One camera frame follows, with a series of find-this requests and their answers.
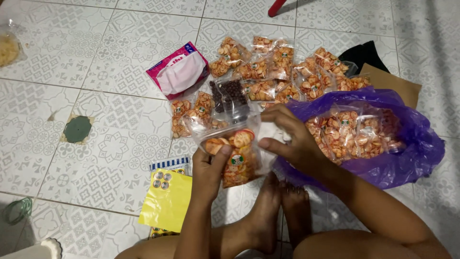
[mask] hand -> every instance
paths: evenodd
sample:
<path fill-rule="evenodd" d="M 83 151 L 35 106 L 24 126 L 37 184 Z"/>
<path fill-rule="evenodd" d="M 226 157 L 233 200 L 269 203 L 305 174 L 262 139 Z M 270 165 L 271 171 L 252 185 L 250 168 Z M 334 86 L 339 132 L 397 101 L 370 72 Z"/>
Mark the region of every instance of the hand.
<path fill-rule="evenodd" d="M 222 171 L 232 153 L 229 145 L 223 145 L 213 161 L 200 148 L 193 154 L 193 178 L 191 200 L 212 203 L 219 192 Z"/>
<path fill-rule="evenodd" d="M 292 141 L 290 145 L 286 145 L 272 138 L 263 138 L 259 141 L 259 147 L 284 157 L 296 169 L 308 175 L 330 163 L 305 125 L 284 104 L 266 109 L 261 113 L 261 119 L 274 122 L 291 135 Z"/>

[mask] green drain cover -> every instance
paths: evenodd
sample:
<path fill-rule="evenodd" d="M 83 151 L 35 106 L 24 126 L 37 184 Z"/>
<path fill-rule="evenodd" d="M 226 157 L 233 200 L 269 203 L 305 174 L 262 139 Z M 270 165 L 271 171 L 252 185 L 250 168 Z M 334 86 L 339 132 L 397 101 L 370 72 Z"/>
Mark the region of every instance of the green drain cover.
<path fill-rule="evenodd" d="M 64 135 L 69 143 L 83 141 L 91 130 L 91 123 L 88 117 L 78 116 L 65 125 Z"/>

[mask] person's left hand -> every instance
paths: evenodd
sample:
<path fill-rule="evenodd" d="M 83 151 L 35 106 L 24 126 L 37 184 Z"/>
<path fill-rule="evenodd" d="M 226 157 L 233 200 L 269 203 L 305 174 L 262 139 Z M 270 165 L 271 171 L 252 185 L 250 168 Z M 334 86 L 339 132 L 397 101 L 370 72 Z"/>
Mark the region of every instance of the person's left hand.
<path fill-rule="evenodd" d="M 212 203 L 219 192 L 222 171 L 232 153 L 232 147 L 223 145 L 214 156 L 211 157 L 200 148 L 193 154 L 193 176 L 191 200 Z"/>

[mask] purple plastic bag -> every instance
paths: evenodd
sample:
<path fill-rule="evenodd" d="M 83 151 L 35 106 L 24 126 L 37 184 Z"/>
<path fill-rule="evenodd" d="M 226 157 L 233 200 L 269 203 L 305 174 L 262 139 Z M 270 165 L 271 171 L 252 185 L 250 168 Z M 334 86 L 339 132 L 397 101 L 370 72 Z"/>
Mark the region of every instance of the purple plastic bag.
<path fill-rule="evenodd" d="M 371 159 L 351 159 L 342 163 L 343 168 L 380 189 L 388 189 L 430 175 L 441 162 L 444 157 L 444 141 L 430 128 L 430 121 L 418 111 L 405 106 L 393 90 L 366 87 L 357 91 L 336 91 L 312 102 L 292 100 L 286 107 L 305 122 L 312 116 L 329 111 L 334 103 L 347 105 L 354 101 L 366 101 L 377 108 L 392 109 L 402 125 L 398 138 L 405 142 L 407 148 L 399 153 L 383 153 Z M 295 186 L 312 185 L 326 190 L 318 181 L 293 168 L 281 156 L 276 160 L 274 168 Z"/>

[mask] red chair leg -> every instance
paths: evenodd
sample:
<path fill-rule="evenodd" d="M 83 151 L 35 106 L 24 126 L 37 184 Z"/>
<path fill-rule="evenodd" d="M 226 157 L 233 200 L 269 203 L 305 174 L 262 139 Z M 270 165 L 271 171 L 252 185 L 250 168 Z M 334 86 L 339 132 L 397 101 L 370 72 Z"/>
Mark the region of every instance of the red chair leg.
<path fill-rule="evenodd" d="M 280 10 L 284 3 L 286 3 L 286 0 L 276 0 L 270 9 L 268 9 L 268 16 L 275 17 L 276 13 Z"/>

